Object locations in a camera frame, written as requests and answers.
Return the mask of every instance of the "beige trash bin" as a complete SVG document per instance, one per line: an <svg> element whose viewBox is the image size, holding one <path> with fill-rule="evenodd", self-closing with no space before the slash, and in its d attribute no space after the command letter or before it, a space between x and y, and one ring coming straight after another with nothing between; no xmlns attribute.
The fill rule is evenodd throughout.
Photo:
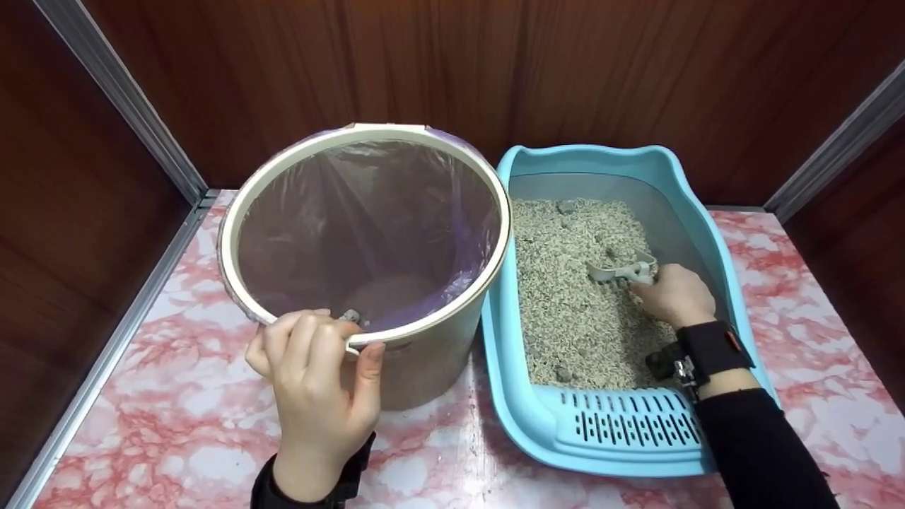
<svg viewBox="0 0 905 509"><path fill-rule="evenodd" d="M257 322L358 312L364 332L349 346L386 343L383 406L405 409L462 372L510 230L502 184L467 143L425 126L352 124L261 166L217 247L227 290Z"/></svg>

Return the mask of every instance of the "litter box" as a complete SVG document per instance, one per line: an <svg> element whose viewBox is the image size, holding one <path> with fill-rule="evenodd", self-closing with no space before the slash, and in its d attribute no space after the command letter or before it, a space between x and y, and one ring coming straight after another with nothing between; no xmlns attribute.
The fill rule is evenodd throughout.
<svg viewBox="0 0 905 509"><path fill-rule="evenodd" d="M697 272L776 399L757 355L741 288L719 230L664 147L513 147L497 168L513 199L621 200L644 226L661 264ZM515 237L482 308L493 405L529 456L595 475L674 477L716 471L691 403L677 389L572 390L532 385L522 340Z"/></svg>

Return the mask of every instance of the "pink marble surface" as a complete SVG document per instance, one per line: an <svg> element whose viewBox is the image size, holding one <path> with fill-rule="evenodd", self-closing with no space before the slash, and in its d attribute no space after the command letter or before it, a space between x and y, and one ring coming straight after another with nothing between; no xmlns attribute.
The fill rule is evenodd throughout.
<svg viewBox="0 0 905 509"><path fill-rule="evenodd" d="M44 488L37 507L247 507L280 430L245 364L254 326L217 271L224 192ZM760 356L843 507L905 506L905 419L768 214L713 213ZM385 413L350 507L726 507L716 475L622 480L555 470L505 436L481 349L437 400Z"/></svg>

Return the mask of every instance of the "wooden wall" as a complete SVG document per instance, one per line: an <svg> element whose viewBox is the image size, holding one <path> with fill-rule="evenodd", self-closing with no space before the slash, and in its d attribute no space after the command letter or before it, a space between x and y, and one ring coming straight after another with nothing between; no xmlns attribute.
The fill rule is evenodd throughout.
<svg viewBox="0 0 905 509"><path fill-rule="evenodd" d="M213 187L353 120L674 149L762 205L905 57L905 2L87 0Z"/></svg>
<svg viewBox="0 0 905 509"><path fill-rule="evenodd" d="M0 504L188 205L31 2L0 2Z"/></svg>
<svg viewBox="0 0 905 509"><path fill-rule="evenodd" d="M905 119L786 223L864 355L905 408Z"/></svg>

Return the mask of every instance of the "garbage bag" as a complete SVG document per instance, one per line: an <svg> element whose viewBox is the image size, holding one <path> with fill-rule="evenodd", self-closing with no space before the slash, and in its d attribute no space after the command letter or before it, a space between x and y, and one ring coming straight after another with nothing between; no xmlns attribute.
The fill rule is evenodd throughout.
<svg viewBox="0 0 905 509"><path fill-rule="evenodd" d="M462 294L499 235L499 206L464 161L383 139L283 171L250 204L235 252L246 290L273 315L354 309L374 332Z"/></svg>

